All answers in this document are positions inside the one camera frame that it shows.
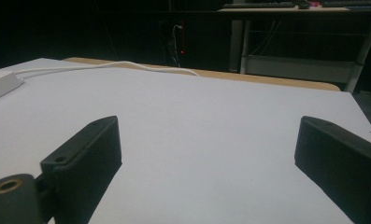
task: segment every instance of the screw hole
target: screw hole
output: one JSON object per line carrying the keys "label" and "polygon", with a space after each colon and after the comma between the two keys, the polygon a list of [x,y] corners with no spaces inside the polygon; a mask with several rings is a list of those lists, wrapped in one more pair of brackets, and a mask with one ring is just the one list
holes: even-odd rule
{"label": "screw hole", "polygon": [[57,157],[56,160],[54,160],[55,162],[62,162],[62,161],[65,161],[65,157]]}
{"label": "screw hole", "polygon": [[20,179],[10,179],[0,184],[0,194],[11,192],[22,184]]}

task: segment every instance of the desk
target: desk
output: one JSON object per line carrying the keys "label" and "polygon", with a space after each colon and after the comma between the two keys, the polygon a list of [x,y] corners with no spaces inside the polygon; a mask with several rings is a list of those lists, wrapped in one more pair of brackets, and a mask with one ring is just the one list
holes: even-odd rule
{"label": "desk", "polygon": [[[298,20],[303,20],[307,18],[317,18],[326,14],[328,17],[332,17],[337,13],[338,15],[344,14],[354,14],[364,12],[363,10],[348,10],[343,7],[311,7],[310,9],[300,10],[297,8],[242,8],[242,9],[223,9],[221,12],[231,12],[231,13],[249,13],[250,17],[256,13],[266,13],[266,15],[271,15],[275,18],[278,14],[288,14],[293,16],[298,16]],[[369,20],[369,17],[356,17],[356,20]],[[241,63],[240,63],[240,73],[246,74],[249,70],[253,73],[258,73],[262,75],[269,76],[281,76],[281,77],[295,77],[303,79],[314,79],[322,81],[333,81],[333,82],[344,82],[346,83],[345,91],[353,92],[357,84],[359,76],[363,70],[366,56],[371,47],[371,24],[368,34],[364,38],[363,44],[360,46],[359,54],[351,63],[338,63],[338,62],[326,62],[326,61],[311,61],[311,60],[298,60],[298,59],[278,59],[272,57],[258,57],[251,58],[249,56],[249,38],[250,38],[250,20],[245,22],[243,26],[243,41],[238,46],[241,48]]]}
{"label": "desk", "polygon": [[[68,58],[68,59],[64,59],[64,61],[72,62],[72,63],[90,63],[90,64],[101,64],[101,63],[110,62],[110,61],[86,59],[86,58]],[[193,69],[193,71],[195,71],[197,74],[199,74],[202,77],[214,77],[214,78],[221,78],[221,79],[248,81],[248,82],[265,83],[265,84],[273,84],[273,85],[281,85],[281,86],[291,86],[291,87],[302,87],[302,88],[317,89],[317,90],[340,91],[340,89],[337,86],[330,84],[330,83],[324,83],[324,82],[302,81],[302,80],[277,78],[277,77],[261,77],[261,76],[253,76],[253,75],[239,75],[239,74],[234,74],[234,73],[212,72],[212,71],[199,70],[199,69]]]}
{"label": "desk", "polygon": [[[279,9],[223,9],[219,11],[154,11],[154,12],[118,12],[114,11],[99,11],[98,14],[106,20],[115,21],[115,20],[132,20],[142,22],[143,20],[149,19],[159,19],[159,20],[187,20],[189,18],[198,19],[198,20],[210,20],[211,18],[225,18],[230,21],[249,21],[249,20],[332,20],[332,21],[371,21],[371,9],[368,10],[346,10],[345,8],[312,8],[309,10],[299,10],[296,8],[279,8]],[[239,34],[241,36],[241,25],[239,28]],[[242,48],[241,38],[238,43],[235,44],[236,48],[239,48],[238,52],[235,52],[232,58],[237,58],[247,51],[248,46]],[[237,61],[240,61],[240,58],[234,60],[231,63],[232,71],[239,71]],[[363,68],[364,60],[363,57],[360,59],[354,59],[351,63],[346,63],[345,67],[347,71],[346,76],[343,74],[340,80],[332,80],[333,82],[343,82],[348,83],[347,91],[352,91],[354,85],[357,82],[358,76]],[[321,74],[329,75],[328,72],[322,71]]]}
{"label": "desk", "polygon": [[304,115],[371,142],[348,92],[124,68],[20,77],[0,98],[0,178],[39,175],[87,123],[119,118],[123,165],[91,223],[350,223],[293,164]]}

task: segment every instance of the white cable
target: white cable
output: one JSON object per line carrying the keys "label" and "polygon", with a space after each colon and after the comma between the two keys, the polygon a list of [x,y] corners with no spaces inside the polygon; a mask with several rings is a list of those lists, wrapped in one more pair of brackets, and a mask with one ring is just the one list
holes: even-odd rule
{"label": "white cable", "polygon": [[273,21],[272,26],[270,27],[270,30],[269,30],[269,33],[267,34],[267,36],[264,38],[264,40],[261,42],[261,44],[251,54],[249,54],[249,56],[256,53],[264,45],[264,42],[266,42],[270,38],[270,36],[272,35],[273,30],[275,29],[275,24],[276,24],[276,21]]}
{"label": "white cable", "polygon": [[262,49],[262,51],[260,53],[261,56],[264,54],[264,51],[266,50],[266,48],[269,46],[270,41],[272,40],[273,36],[275,35],[275,33],[278,30],[278,28],[280,27],[280,25],[281,25],[281,21],[278,23],[278,25],[276,26],[276,28],[273,31],[272,35],[269,37],[269,39],[267,40],[266,44],[264,45],[264,48]]}
{"label": "white cable", "polygon": [[104,63],[104,64],[98,64],[98,65],[84,65],[84,66],[68,66],[68,67],[45,67],[45,68],[32,68],[32,69],[25,69],[25,70],[19,70],[15,71],[14,74],[22,74],[22,73],[30,73],[30,72],[45,72],[45,71],[73,71],[73,70],[81,70],[81,69],[94,69],[94,68],[104,68],[104,67],[112,67],[114,65],[118,64],[130,64],[134,67],[151,71],[151,72],[163,72],[163,73],[170,73],[170,72],[186,72],[189,74],[192,74],[194,76],[200,77],[197,73],[190,69],[186,68],[152,68],[147,67],[138,63],[132,63],[132,62],[114,62],[114,63]]}

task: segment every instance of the wooden table edge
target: wooden table edge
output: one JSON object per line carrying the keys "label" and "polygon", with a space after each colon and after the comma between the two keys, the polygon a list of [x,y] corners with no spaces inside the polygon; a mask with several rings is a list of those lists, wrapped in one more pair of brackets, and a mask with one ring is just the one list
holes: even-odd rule
{"label": "wooden table edge", "polygon": [[[89,59],[89,58],[66,58],[63,61],[71,62],[71,63],[88,63],[88,64],[102,64],[102,63],[111,63],[112,61],[106,60],[98,60],[98,59]],[[150,64],[143,64],[150,67],[164,67],[160,65],[150,65]],[[118,67],[124,68],[132,68],[137,69],[131,65],[118,65]],[[207,70],[199,70],[199,69],[192,69],[194,72],[199,74],[201,77],[214,77],[214,78],[221,78],[221,79],[228,79],[228,80],[236,80],[236,81],[248,81],[248,82],[256,82],[256,83],[263,83],[263,84],[272,84],[272,85],[279,85],[279,86],[290,86],[290,87],[299,87],[299,88],[308,88],[308,89],[316,89],[316,90],[326,90],[326,91],[340,91],[340,89],[331,83],[325,82],[315,82],[315,81],[304,81],[304,80],[296,80],[296,79],[288,79],[288,78],[280,78],[280,77],[261,77],[255,75],[241,75],[235,73],[224,73],[224,72],[214,72],[214,71],[207,71]]]}

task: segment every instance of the white table surface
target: white table surface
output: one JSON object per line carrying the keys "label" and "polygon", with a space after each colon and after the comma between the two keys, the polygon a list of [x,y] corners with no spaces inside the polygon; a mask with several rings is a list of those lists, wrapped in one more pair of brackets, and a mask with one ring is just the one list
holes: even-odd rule
{"label": "white table surface", "polygon": [[19,77],[0,98],[0,178],[37,177],[86,124],[119,118],[123,166],[91,223],[351,223],[293,159],[303,116],[371,142],[347,92],[122,68]]}

